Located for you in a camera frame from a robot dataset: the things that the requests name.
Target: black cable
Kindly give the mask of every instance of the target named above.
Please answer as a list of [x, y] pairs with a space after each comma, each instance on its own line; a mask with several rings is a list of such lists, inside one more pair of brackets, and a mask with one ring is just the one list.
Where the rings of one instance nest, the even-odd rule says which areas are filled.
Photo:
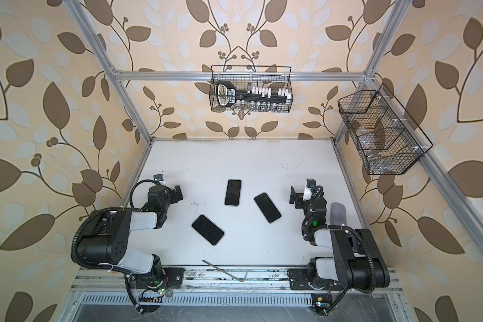
[[140, 314], [145, 313], [143, 311], [143, 308], [138, 303], [136, 303], [136, 300], [134, 299], [134, 296], [132, 296], [131, 287], [129, 285], [129, 279], [127, 278], [127, 275], [123, 275], [123, 280], [125, 281], [125, 290], [127, 291], [127, 296], [129, 296], [129, 300], [131, 300], [132, 305], [134, 305], [134, 308]]

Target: white plastic piece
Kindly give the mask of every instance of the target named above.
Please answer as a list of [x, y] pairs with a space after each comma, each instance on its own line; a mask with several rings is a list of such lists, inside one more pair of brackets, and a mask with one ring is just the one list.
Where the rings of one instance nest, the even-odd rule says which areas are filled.
[[330, 229], [319, 229], [313, 234], [315, 243], [317, 246], [326, 247], [333, 249], [333, 241], [331, 240], [331, 230]]
[[146, 254], [134, 247], [127, 246], [123, 258], [116, 266], [131, 270], [136, 274], [147, 274], [150, 272], [153, 262], [154, 258], [151, 254]]
[[129, 231], [152, 229], [157, 223], [158, 216], [155, 214], [155, 212], [133, 211]]
[[317, 259], [315, 261], [315, 268], [317, 269], [318, 277], [327, 280], [338, 280], [338, 274], [336, 274], [335, 260], [333, 258]]

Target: leaf pattern wallpaper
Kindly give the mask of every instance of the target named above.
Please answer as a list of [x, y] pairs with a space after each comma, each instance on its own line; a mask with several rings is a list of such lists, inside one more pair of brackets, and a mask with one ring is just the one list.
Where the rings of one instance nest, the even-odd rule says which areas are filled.
[[[426, 131], [435, 156], [483, 216], [483, 0], [414, 0], [376, 77]], [[349, 136], [341, 150], [415, 318], [478, 314], [483, 321], [483, 256], [422, 166], [369, 176]]]
[[394, 4], [390, 0], [116, 0], [108, 6], [110, 2], [81, 1], [115, 67], [169, 72], [229, 64], [361, 72]]
[[73, 233], [145, 148], [126, 120], [61, 1], [0, 0], [0, 321], [57, 316]]

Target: aluminum frame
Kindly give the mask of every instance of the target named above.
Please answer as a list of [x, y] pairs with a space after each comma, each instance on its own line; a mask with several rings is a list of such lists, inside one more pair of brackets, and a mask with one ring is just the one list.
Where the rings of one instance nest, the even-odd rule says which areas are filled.
[[66, 8], [70, 13], [70, 16], [74, 19], [78, 28], [84, 35], [87, 43], [90, 45], [91, 50], [95, 54], [100, 67], [103, 69], [105, 75], [107, 76], [109, 83], [113, 87], [114, 91], [123, 102], [123, 106], [126, 109], [127, 114], [132, 118], [132, 121], [136, 125], [136, 128], [140, 131], [140, 135], [143, 140], [147, 143], [152, 141], [152, 136], [145, 126], [142, 117], [136, 110], [136, 107], [127, 92], [127, 89], [123, 86], [122, 81], [118, 80], [113, 73], [113, 64], [109, 60], [107, 53], [102, 47], [102, 43], [98, 39], [95, 31], [90, 26], [89, 21], [84, 14], [84, 10], [81, 7], [81, 3], [78, 0], [64, 0]]

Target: metal bar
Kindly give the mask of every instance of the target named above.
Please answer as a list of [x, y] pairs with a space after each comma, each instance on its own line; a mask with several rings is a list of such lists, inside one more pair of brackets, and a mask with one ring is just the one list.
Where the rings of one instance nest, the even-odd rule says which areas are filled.
[[412, 0], [396, 0], [390, 18], [388, 19], [388, 22], [383, 29], [383, 33], [379, 37], [374, 52], [370, 57], [369, 63], [367, 64], [367, 68], [365, 69], [366, 75], [373, 75], [378, 70], [381, 59], [383, 58], [383, 55], [385, 55], [388, 45], [392, 41], [393, 35], [399, 28], [406, 15], [406, 11], [408, 11], [411, 6], [411, 3]]
[[349, 189], [349, 194], [351, 195], [352, 198], [352, 203], [354, 203], [354, 208], [356, 209], [356, 214], [358, 215], [358, 218], [360, 219], [360, 223], [362, 228], [369, 229], [370, 226], [367, 222], [367, 218], [365, 217], [365, 210], [363, 210], [363, 206], [361, 205], [360, 198], [358, 196], [358, 192], [356, 191], [356, 187], [354, 187], [354, 184], [352, 183], [351, 180], [351, 175], [349, 173], [349, 169], [347, 168], [347, 165], [345, 163], [345, 160], [343, 159], [340, 149], [338, 145], [335, 144], [335, 141], [332, 141], [333, 143], [333, 149], [335, 150], [336, 158], [338, 159], [338, 163], [340, 164], [341, 172], [343, 173], [343, 177], [345, 178], [345, 183], [347, 184], [347, 188]]
[[[378, 90], [380, 87], [374, 79], [369, 80], [366, 83], [371, 90]], [[397, 105], [389, 98], [384, 98], [394, 112], [401, 115], [401, 110]], [[419, 133], [417, 133], [408, 122], [403, 122], [403, 124], [418, 142], [423, 141], [422, 138], [420, 138]], [[467, 233], [476, 243], [477, 248], [479, 248], [483, 254], [483, 217], [471, 204], [470, 200], [465, 197], [451, 176], [449, 176], [447, 170], [435, 157], [433, 151], [428, 151], [419, 159], [419, 162], [438, 188], [438, 191], [442, 194], [447, 204], [451, 207], [454, 214], [465, 227]]]
[[[205, 72], [122, 72], [116, 71], [114, 76], [119, 81], [210, 81], [211, 73]], [[291, 81], [363, 81], [364, 73], [323, 73], [292, 72]]]
[[127, 184], [127, 187], [125, 187], [125, 190], [123, 191], [123, 194], [122, 194], [122, 200], [120, 200], [120, 205], [122, 207], [129, 206], [129, 197], [131, 194], [131, 190], [134, 187], [134, 185], [138, 182], [138, 178], [140, 177], [143, 171], [145, 162], [147, 162], [147, 158], [148, 158], [148, 155], [150, 154], [150, 150], [152, 149], [153, 143], [154, 141], [147, 143], [147, 146], [145, 146], [145, 149], [143, 150], [142, 155], [140, 156], [140, 160], [138, 161], [138, 164], [134, 168], [134, 172], [131, 175], [129, 184]]
[[116, 79], [115, 74], [113, 73], [113, 64], [109, 60], [107, 53], [102, 47], [102, 43], [95, 34], [95, 31], [90, 26], [90, 23], [84, 14], [84, 10], [81, 7], [81, 3], [78, 0], [64, 0], [64, 3], [66, 4], [66, 8], [68, 9], [70, 16], [75, 20], [75, 23], [84, 35], [84, 38], [90, 45], [90, 48], [95, 54], [95, 58], [100, 64], [100, 67], [103, 69], [105, 75], [109, 79], [109, 83], [122, 100], [123, 105], [126, 108], [126, 112], [132, 118], [137, 129], [140, 131], [141, 137], [143, 140], [145, 140], [145, 142], [150, 142], [152, 140], [152, 136], [145, 126], [140, 114], [137, 112], [133, 101], [127, 93], [127, 89], [123, 86], [120, 80]]

